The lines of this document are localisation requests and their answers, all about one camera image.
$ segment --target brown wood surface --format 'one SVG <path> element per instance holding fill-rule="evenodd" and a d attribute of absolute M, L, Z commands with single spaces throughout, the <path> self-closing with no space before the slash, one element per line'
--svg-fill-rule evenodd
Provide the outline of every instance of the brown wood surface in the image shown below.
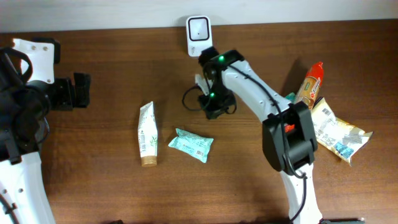
<path fill-rule="evenodd" d="M 57 223 L 237 223 L 287 216 L 279 173 L 262 153 L 261 125 L 238 101 L 234 115 L 208 121 L 181 105 L 201 73 L 187 55 L 185 28 L 28 34 L 62 43 L 57 77 L 92 75 L 86 110 L 51 112 L 43 179 Z M 320 146 L 315 191 L 325 218 L 398 220 L 398 21 L 214 26 L 214 45 L 238 49 L 279 93 L 297 91 L 307 68 L 324 63 L 319 96 L 365 131 L 370 143 L 353 167 Z M 158 166 L 142 168 L 139 107 L 154 101 Z M 214 138 L 206 164 L 167 145 L 179 127 Z"/>

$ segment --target barcode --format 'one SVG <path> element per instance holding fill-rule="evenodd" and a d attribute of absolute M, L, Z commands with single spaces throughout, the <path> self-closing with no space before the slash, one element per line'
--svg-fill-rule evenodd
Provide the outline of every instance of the barcode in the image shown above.
<path fill-rule="evenodd" d="M 324 112 L 327 116 L 329 116 L 330 115 L 330 110 L 328 110 L 328 109 L 326 109 L 326 108 L 324 108 L 323 110 L 322 110 L 322 112 Z"/>
<path fill-rule="evenodd" d="M 354 149 L 345 146 L 340 142 L 335 144 L 335 148 L 339 152 L 339 154 L 346 159 L 350 158 L 354 154 Z"/>
<path fill-rule="evenodd" d="M 145 146 L 145 135 L 140 134 L 139 137 L 138 137 L 138 141 L 139 141 L 140 148 L 141 149 L 145 149 L 146 148 L 146 146 Z"/>

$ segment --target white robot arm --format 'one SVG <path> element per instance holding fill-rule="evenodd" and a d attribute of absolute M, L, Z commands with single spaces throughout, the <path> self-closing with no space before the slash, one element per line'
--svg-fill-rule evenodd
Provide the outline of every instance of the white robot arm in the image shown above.
<path fill-rule="evenodd" d="M 90 76 L 75 73 L 75 86 L 54 78 L 59 43 L 34 41 L 14 39 L 13 48 L 0 48 L 0 223 L 55 223 L 41 171 L 45 115 L 90 103 Z M 9 55 L 21 59 L 21 72 Z"/>
<path fill-rule="evenodd" d="M 295 108 L 289 100 L 269 88 L 235 50 L 218 55 L 215 49 L 208 49 L 202 53 L 199 62 L 203 66 L 205 78 L 199 80 L 196 76 L 195 80 L 205 93 L 199 97 L 199 101 L 206 116 L 214 119 L 228 112 L 228 107 L 236 106 L 233 93 L 237 94 L 263 123 L 263 133 L 268 133 L 263 134 L 263 151 L 271 166 L 282 176 L 289 199 L 290 219 L 294 219 L 294 224 L 319 224 L 322 214 L 318 209 L 312 180 L 313 152 L 317 143 L 312 120 L 308 118 L 308 108 L 307 111 L 303 106 Z M 294 131 L 297 133 L 286 133 L 289 156 L 294 157 L 294 170 L 287 165 L 286 155 L 281 153 L 283 144 L 278 142 L 284 138 L 280 134 L 280 113 L 286 123 L 296 123 L 297 130 Z M 306 180 L 294 176 L 293 172 L 301 176 L 305 174 Z"/>

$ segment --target white robotic arm link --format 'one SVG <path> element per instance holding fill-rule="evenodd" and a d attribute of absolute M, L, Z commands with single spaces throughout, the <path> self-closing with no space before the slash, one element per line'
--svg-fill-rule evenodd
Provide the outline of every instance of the white robotic arm link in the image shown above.
<path fill-rule="evenodd" d="M 231 92 L 237 94 L 263 124 L 267 122 L 267 120 L 277 119 L 279 113 L 286 114 L 287 111 L 292 110 L 292 103 L 269 88 L 237 51 L 233 50 L 224 55 L 218 55 L 218 53 L 214 53 L 214 51 L 215 49 L 209 49 L 207 52 L 204 51 L 201 57 L 205 58 L 199 59 L 200 64 L 203 66 L 205 78 L 199 80 L 197 76 L 195 77 L 197 85 L 199 85 L 204 94 L 207 95 L 207 97 L 200 97 L 199 101 L 201 101 L 202 108 L 204 108 L 209 119 L 216 118 L 224 111 L 228 111 L 228 107 L 231 106 L 232 103 L 228 104 L 230 100 L 224 99 L 232 98 Z M 210 90 L 207 88 L 207 85 L 205 85 L 206 83 L 209 83 Z M 312 120 L 307 119 L 307 121 L 310 121 L 309 126 L 313 131 Z M 273 124 L 274 126 L 271 130 L 271 134 L 278 135 L 281 127 L 278 122 Z M 314 148 L 314 145 L 311 144 L 307 144 L 306 146 Z M 272 147 L 269 149 L 264 148 L 263 150 L 269 161 L 275 160 L 274 155 L 270 156 L 267 154 L 268 152 L 266 152 L 268 150 L 272 151 Z M 322 214 L 318 209 L 313 187 L 312 161 L 298 163 L 298 167 L 295 166 L 294 171 L 296 173 L 301 176 L 305 175 L 306 180 L 304 181 L 294 176 L 291 172 L 286 172 L 285 169 L 273 164 L 271 161 L 270 163 L 282 176 L 289 199 L 289 217 L 293 221 L 292 223 L 319 224 L 322 221 Z"/>
<path fill-rule="evenodd" d="M 9 56 L 21 59 L 21 70 Z M 60 44 L 53 39 L 14 39 L 0 48 L 0 223 L 53 224 L 41 171 L 41 145 L 50 110 L 70 111 L 90 103 L 90 75 L 55 78 Z"/>

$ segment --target black cable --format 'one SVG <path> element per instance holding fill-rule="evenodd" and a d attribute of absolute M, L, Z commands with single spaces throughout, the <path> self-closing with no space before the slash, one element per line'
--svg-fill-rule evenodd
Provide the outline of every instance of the black cable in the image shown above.
<path fill-rule="evenodd" d="M 236 105 L 236 103 L 234 104 L 234 110 L 232 111 L 232 112 L 229 112 L 228 110 L 229 110 L 229 108 L 227 108 L 226 110 L 225 110 L 225 113 L 226 114 L 235 114 L 235 112 L 236 112 L 236 109 L 238 108 L 238 106 Z"/>
<path fill-rule="evenodd" d="M 284 156 L 285 156 L 285 162 L 287 163 L 289 169 L 293 172 L 293 175 L 296 176 L 299 179 L 303 179 L 303 183 L 304 183 L 304 192 L 303 192 L 303 200 L 302 200 L 302 204 L 299 208 L 299 210 L 297 211 L 297 213 L 293 216 L 293 218 L 290 220 L 290 223 L 293 223 L 293 221 L 300 215 L 301 211 L 304 208 L 305 205 L 305 200 L 307 198 L 307 176 L 306 173 L 303 173 L 302 175 L 299 175 L 293 168 L 292 162 L 290 161 L 290 157 L 289 157 L 289 152 L 288 149 L 286 147 L 286 133 L 285 133 L 285 122 L 282 116 L 282 112 L 279 108 L 278 103 L 276 102 L 276 100 L 271 96 L 271 94 L 268 92 L 268 90 L 261 85 L 261 83 L 259 83 L 257 80 L 253 79 L 252 77 L 250 77 L 250 75 L 240 71 L 239 69 L 237 69 L 236 67 L 232 66 L 232 65 L 228 65 L 228 67 L 232 68 L 233 70 L 237 71 L 238 73 L 240 73 L 241 75 L 243 75 L 245 78 L 249 79 L 250 81 L 254 82 L 256 85 L 258 85 L 265 93 L 266 95 L 269 97 L 269 99 L 271 100 L 271 102 L 274 104 L 273 106 L 276 107 L 276 110 L 279 113 L 279 118 L 280 118 L 280 129 L 282 131 L 282 139 L 283 139 L 283 143 L 284 143 Z"/>
<path fill-rule="evenodd" d="M 200 88 L 198 85 L 194 85 L 193 87 L 191 87 L 191 88 L 189 88 L 187 91 L 185 91 L 184 95 L 182 96 L 182 105 L 183 105 L 187 110 L 189 110 L 189 111 L 202 111 L 202 110 L 205 110 L 205 109 L 210 105 L 210 101 L 211 101 L 211 98 L 210 98 L 210 85 L 209 85 L 209 81 L 207 80 L 207 77 L 206 77 L 206 76 L 205 76 L 205 81 L 206 81 L 207 88 L 208 88 L 208 91 L 209 91 L 209 100 L 207 101 L 206 105 L 205 105 L 204 107 L 201 107 L 200 109 L 191 109 L 191 108 L 189 108 L 189 107 L 185 104 L 185 97 L 187 96 L 187 94 L 188 94 L 190 91 L 195 90 L 195 89 L 201 90 L 201 88 Z"/>
<path fill-rule="evenodd" d="M 303 208 L 304 208 L 305 200 L 307 199 L 307 179 L 308 179 L 307 176 L 305 176 L 305 177 L 303 178 L 303 185 L 304 185 L 304 186 L 303 186 L 303 199 L 302 199 L 302 201 L 301 201 L 301 206 L 300 206 L 300 208 L 298 209 L 297 213 L 296 213 L 296 214 L 293 216 L 293 218 L 290 220 L 290 224 L 293 224 L 293 221 L 294 221 L 297 217 L 299 217 L 301 211 L 302 211 Z"/>
<path fill-rule="evenodd" d="M 188 94 L 190 91 L 195 90 L 195 89 L 201 90 L 201 88 L 200 88 L 198 85 L 194 85 L 193 87 L 189 88 L 189 89 L 184 93 L 184 95 L 182 96 L 182 106 L 184 106 L 184 107 L 185 107 L 187 110 L 189 110 L 189 111 L 201 111 L 201 110 L 204 110 L 204 109 L 206 109 L 206 108 L 210 105 L 210 97 L 209 97 L 209 100 L 207 101 L 206 105 L 205 105 L 204 107 L 201 107 L 200 109 L 192 109 L 192 108 L 189 108 L 189 107 L 185 104 L 185 97 L 187 96 L 187 94 Z"/>
<path fill-rule="evenodd" d="M 6 68 L 7 68 L 8 72 L 10 72 L 10 73 L 12 73 L 12 70 L 15 71 L 15 68 L 12 63 L 6 63 L 6 61 L 9 60 L 8 55 L 12 55 L 19 59 L 22 59 L 28 64 L 26 72 L 23 74 L 20 74 L 21 75 L 20 79 L 22 80 L 23 84 L 27 83 L 27 81 L 31 78 L 32 73 L 33 73 L 32 62 L 30 61 L 29 57 L 26 54 L 13 49 L 12 47 L 6 47 L 3 49 L 0 49 L 0 59 L 6 64 Z"/>
<path fill-rule="evenodd" d="M 15 216 L 14 213 L 14 206 L 10 206 L 6 199 L 0 194 L 0 202 L 1 204 L 4 206 L 4 208 L 6 209 L 6 211 L 4 212 L 6 215 L 10 215 L 11 217 L 11 221 L 13 224 L 19 224 L 17 217 Z"/>

